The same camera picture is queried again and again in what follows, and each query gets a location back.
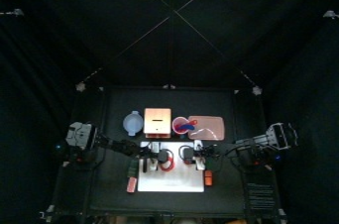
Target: red object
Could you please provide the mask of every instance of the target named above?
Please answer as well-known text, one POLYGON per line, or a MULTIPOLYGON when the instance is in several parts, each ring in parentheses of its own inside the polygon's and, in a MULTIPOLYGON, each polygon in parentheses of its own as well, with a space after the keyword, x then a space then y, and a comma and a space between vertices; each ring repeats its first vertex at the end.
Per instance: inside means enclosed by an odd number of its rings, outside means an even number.
POLYGON ((168 157, 168 161, 164 164, 166 164, 168 162, 169 162, 168 168, 165 168, 162 165, 160 165, 160 169, 162 171, 170 171, 174 167, 173 159, 170 157, 168 157))
POLYGON ((128 185, 126 185, 126 192, 132 193, 134 191, 136 181, 137 179, 134 177, 129 178, 128 185))
POLYGON ((212 185, 212 172, 209 170, 205 170, 205 185, 212 185))

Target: black enclosure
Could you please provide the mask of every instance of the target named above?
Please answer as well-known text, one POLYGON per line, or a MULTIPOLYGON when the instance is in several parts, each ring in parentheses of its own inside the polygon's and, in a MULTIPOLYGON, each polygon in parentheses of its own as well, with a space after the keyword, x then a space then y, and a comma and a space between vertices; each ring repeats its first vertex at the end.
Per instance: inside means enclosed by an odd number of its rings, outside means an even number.
POLYGON ((290 122, 298 135, 274 171, 289 223, 336 223, 339 18, 323 15, 337 1, 0 0, 0 222, 38 222, 53 145, 80 112, 100 112, 77 105, 104 87, 188 99, 261 89, 253 134, 290 122))

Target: small object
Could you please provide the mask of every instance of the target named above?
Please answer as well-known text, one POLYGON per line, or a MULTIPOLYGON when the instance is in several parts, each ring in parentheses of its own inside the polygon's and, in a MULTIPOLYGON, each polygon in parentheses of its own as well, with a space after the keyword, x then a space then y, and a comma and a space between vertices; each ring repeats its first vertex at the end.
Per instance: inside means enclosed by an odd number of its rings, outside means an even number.
POLYGON ((146 158, 142 159, 142 172, 146 172, 146 158))
POLYGON ((205 185, 212 186, 212 171, 205 170, 205 185))
POLYGON ((170 109, 144 109, 145 138, 170 138, 170 109))
POLYGON ((188 131, 188 139, 204 141, 222 141, 225 125, 221 117, 190 116, 188 120, 197 120, 193 131, 188 131))
POLYGON ((134 134, 142 129, 142 118, 137 111, 132 111, 124 118, 122 128, 128 132, 128 136, 134 136, 134 134))
POLYGON ((189 121, 184 117, 176 117, 172 121, 172 129, 177 135, 184 135, 188 132, 188 129, 178 130, 178 127, 186 125, 189 121))
POLYGON ((133 159, 129 162, 126 177, 136 177, 138 172, 138 159, 133 159))
POLYGON ((137 179, 130 177, 126 185, 126 192, 133 193, 137 179))
POLYGON ((160 164, 164 164, 168 161, 168 153, 162 149, 158 152, 157 161, 158 161, 160 164))
POLYGON ((185 148, 184 149, 184 163, 192 164, 193 163, 193 157, 194 157, 194 150, 193 148, 185 148))
POLYGON ((176 130, 177 131, 181 131, 181 130, 194 130, 194 127, 192 125, 189 125, 189 124, 185 124, 185 125, 180 125, 176 130))

